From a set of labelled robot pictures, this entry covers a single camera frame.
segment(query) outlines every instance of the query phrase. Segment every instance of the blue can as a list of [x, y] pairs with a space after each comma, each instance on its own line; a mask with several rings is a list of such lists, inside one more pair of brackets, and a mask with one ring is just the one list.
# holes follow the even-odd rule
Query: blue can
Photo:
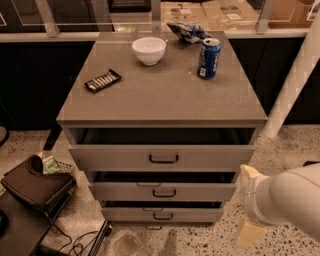
[[220, 49], [220, 41], [216, 38], [202, 41], [197, 72], [200, 78], [211, 79], [216, 75]]

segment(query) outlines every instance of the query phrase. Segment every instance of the white pole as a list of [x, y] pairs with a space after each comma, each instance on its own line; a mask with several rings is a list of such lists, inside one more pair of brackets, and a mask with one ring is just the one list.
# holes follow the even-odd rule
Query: white pole
[[319, 58], [320, 11], [318, 11], [311, 24], [298, 55], [272, 107], [269, 119], [261, 131], [264, 135], [272, 138], [278, 134]]

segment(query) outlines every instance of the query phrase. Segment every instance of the drawer front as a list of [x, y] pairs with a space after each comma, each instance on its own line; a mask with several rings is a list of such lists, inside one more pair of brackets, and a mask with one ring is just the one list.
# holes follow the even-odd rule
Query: drawer front
[[229, 201], [235, 184], [90, 183], [99, 201]]
[[69, 151], [81, 170], [239, 171], [250, 161], [254, 146], [71, 145]]
[[187, 208], [102, 208], [105, 219], [114, 222], [147, 223], [214, 223], [218, 222], [223, 209]]

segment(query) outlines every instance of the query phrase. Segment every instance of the can lid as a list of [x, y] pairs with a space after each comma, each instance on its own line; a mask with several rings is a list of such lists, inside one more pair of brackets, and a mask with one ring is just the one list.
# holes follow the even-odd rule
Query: can lid
[[216, 46], [220, 44], [220, 41], [217, 38], [206, 38], [202, 42], [208, 46]]

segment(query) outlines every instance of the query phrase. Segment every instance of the cabinet top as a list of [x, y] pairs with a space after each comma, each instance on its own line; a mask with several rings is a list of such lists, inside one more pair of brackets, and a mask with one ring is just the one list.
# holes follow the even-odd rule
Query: cabinet top
[[[267, 119], [224, 32], [217, 74], [197, 76], [200, 43], [173, 33], [100, 33], [57, 118], [64, 125], [262, 124]], [[162, 60], [145, 66], [134, 55], [134, 40], [156, 36], [167, 42]], [[122, 75], [95, 94], [84, 83], [109, 68]]]

